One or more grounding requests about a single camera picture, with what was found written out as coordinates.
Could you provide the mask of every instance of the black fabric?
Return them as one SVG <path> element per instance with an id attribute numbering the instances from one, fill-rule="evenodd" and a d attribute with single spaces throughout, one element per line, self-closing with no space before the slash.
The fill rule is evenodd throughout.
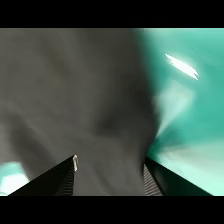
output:
<path id="1" fill-rule="evenodd" d="M 74 195 L 144 195 L 156 132 L 133 29 L 0 30 L 0 162 L 32 180 L 76 154 Z"/>

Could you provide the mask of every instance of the shiny teal surface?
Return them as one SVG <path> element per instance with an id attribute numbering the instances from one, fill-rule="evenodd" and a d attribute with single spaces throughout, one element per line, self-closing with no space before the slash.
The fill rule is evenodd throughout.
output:
<path id="1" fill-rule="evenodd" d="M 161 122 L 149 157 L 224 195 L 224 29 L 142 32 Z"/>

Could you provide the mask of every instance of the white highlight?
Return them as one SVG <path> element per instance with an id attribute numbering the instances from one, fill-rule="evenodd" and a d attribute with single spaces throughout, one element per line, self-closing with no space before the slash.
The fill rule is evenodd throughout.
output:
<path id="1" fill-rule="evenodd" d="M 168 54 L 165 54 L 165 55 L 170 59 L 170 62 L 174 67 L 176 67 L 180 71 L 184 72 L 185 74 L 191 76 L 192 78 L 198 80 L 198 78 L 197 78 L 198 73 L 194 68 L 192 68 L 190 65 L 188 65 L 188 64 L 186 64 Z"/>

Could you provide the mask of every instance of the dark cloth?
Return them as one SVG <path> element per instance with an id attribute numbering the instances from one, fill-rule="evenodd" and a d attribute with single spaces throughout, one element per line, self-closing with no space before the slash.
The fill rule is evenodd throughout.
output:
<path id="1" fill-rule="evenodd" d="M 133 29 L 0 30 L 0 162 L 79 160 L 74 195 L 144 195 L 156 132 Z"/>

